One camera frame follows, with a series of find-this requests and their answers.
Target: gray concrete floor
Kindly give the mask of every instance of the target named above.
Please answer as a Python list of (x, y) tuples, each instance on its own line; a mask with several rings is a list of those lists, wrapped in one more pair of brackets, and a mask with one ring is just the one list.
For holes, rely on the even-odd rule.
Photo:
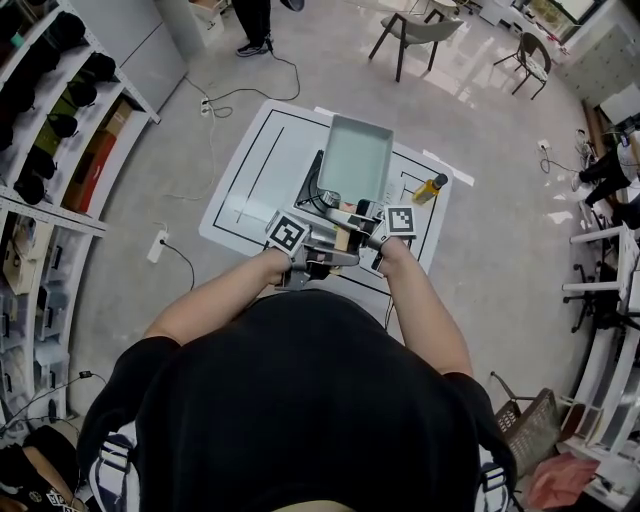
[[(398, 0), (384, 8), (412, 3)], [(389, 37), (367, 60), (383, 16), (342, 0), (309, 1), (300, 14), (274, 2), (276, 54), (300, 71), (302, 93), (294, 103), (385, 125), (402, 144), (427, 149), (475, 178), (472, 187), (454, 184), (430, 277), (464, 332), (476, 377), (495, 406), (505, 395), (489, 378), (491, 370), (520, 394), (542, 387), (567, 392), (587, 341), (586, 329), (570, 334), (577, 306), (564, 306), (561, 291), (576, 277), (571, 267), (577, 255), (568, 238), (580, 230), (580, 214), (570, 174), (558, 168), (543, 173), (536, 141), (547, 139), (555, 159), (577, 168), (574, 133), (585, 128), (579, 101), (555, 76), (535, 101), (533, 79), (512, 96), (523, 77), (514, 72), (515, 61), (492, 63), (515, 51), (517, 40), (465, 13), (465, 24), (440, 45), (431, 73), (430, 48), (408, 49), (398, 84), (397, 40)], [(191, 63), (191, 79), (210, 97), (238, 87), (292, 95), (293, 70), (269, 55), (237, 58), (233, 52), (244, 34), (233, 13), (225, 23), (222, 38)], [(109, 377), (122, 351), (188, 290), (189, 268), (177, 255), (165, 249), (158, 264), (146, 260), (159, 229), (154, 222), (168, 224), (169, 242), (193, 262), (196, 283), (242, 259), (198, 235), (215, 187), (201, 201), (163, 194), (199, 195), (212, 176), (217, 182), (264, 98), (243, 92), (219, 102), (234, 113), (217, 122), (212, 168), (210, 121), (199, 114), (200, 97), (180, 84), (112, 192), (104, 218), (112, 230), (94, 243), (76, 309), (74, 373), (90, 369)], [(70, 403), (80, 413), (102, 386), (93, 380), (71, 388)]]

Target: gray chair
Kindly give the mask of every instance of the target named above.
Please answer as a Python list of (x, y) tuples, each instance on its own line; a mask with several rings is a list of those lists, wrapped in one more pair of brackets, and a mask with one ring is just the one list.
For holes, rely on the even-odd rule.
[(462, 21), (442, 21), (440, 23), (434, 23), (427, 25), (426, 22), (431, 17), (427, 18), (424, 22), (419, 21), (413, 16), (403, 16), (402, 14), (394, 14), (388, 16), (382, 20), (382, 26), (385, 27), (384, 32), (378, 39), (378, 42), (373, 47), (369, 60), (373, 59), (373, 56), (380, 48), (382, 41), (387, 37), (387, 34), (391, 32), (394, 37), (400, 40), (400, 53), (398, 54), (398, 70), (396, 71), (396, 82), (400, 81), (400, 74), (402, 73), (402, 59), (404, 57), (404, 50), (410, 44), (425, 44), (433, 43), (433, 50), (431, 51), (431, 60), (429, 61), (429, 71), (433, 67), (433, 61), (436, 57), (436, 51), (438, 50), (438, 43), (448, 39), (458, 27), (462, 25)]
[[(536, 50), (541, 53), (542, 58), (544, 59), (544, 67), (533, 58), (533, 54)], [(520, 64), (516, 68), (516, 71), (518, 71), (518, 69), (520, 69), (521, 67), (524, 67), (526, 73), (524, 80), (520, 83), (520, 85), (518, 85), (518, 87), (516, 87), (515, 91), (513, 91), (511, 94), (517, 93), (520, 87), (522, 87), (524, 83), (529, 80), (529, 77), (532, 76), (542, 84), (542, 87), (540, 87), (540, 89), (538, 89), (538, 92), (536, 92), (531, 98), (532, 100), (534, 100), (536, 96), (540, 94), (542, 89), (546, 87), (547, 82), (549, 81), (549, 72), (551, 71), (551, 57), (549, 55), (549, 52), (547, 52), (547, 49), (545, 48), (544, 44), (542, 44), (542, 41), (540, 41), (533, 34), (525, 32), (524, 34), (522, 34), (520, 45), (518, 46), (516, 53), (508, 55), (504, 59), (499, 60), (494, 64), (494, 66), (511, 58), (516, 59)]]

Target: light green tray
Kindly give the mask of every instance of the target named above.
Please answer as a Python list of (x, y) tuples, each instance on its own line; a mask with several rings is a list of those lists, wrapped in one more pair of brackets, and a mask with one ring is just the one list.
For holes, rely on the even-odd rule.
[(336, 114), (318, 188), (339, 194), (343, 203), (382, 202), (392, 151), (392, 130)]

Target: power outlet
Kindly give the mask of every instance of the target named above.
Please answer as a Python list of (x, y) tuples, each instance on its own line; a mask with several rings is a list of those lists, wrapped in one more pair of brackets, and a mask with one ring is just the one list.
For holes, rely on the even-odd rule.
[(166, 242), (167, 238), (169, 238), (169, 233), (167, 233), (164, 229), (161, 229), (160, 231), (158, 231), (158, 234), (156, 235), (156, 239), (153, 241), (153, 245), (151, 246), (151, 249), (149, 249), (149, 254), (147, 254), (147, 259), (151, 263), (158, 263), (158, 260), (160, 259), (160, 254), (162, 254), (162, 248), (163, 248), (163, 245), (160, 243), (160, 241), (162, 240), (163, 242)]
[(200, 115), (207, 117), (209, 112), (211, 112), (211, 103), (209, 103), (209, 98), (205, 96), (200, 100)]

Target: yellow bottle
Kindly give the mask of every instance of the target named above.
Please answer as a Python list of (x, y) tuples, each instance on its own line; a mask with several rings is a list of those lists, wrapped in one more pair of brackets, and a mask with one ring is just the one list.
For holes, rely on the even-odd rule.
[(435, 180), (427, 180), (426, 183), (413, 194), (413, 202), (417, 204), (426, 203), (429, 199), (437, 196), (440, 193), (440, 189), (444, 187), (448, 181), (449, 178), (447, 178), (446, 174), (438, 174)]

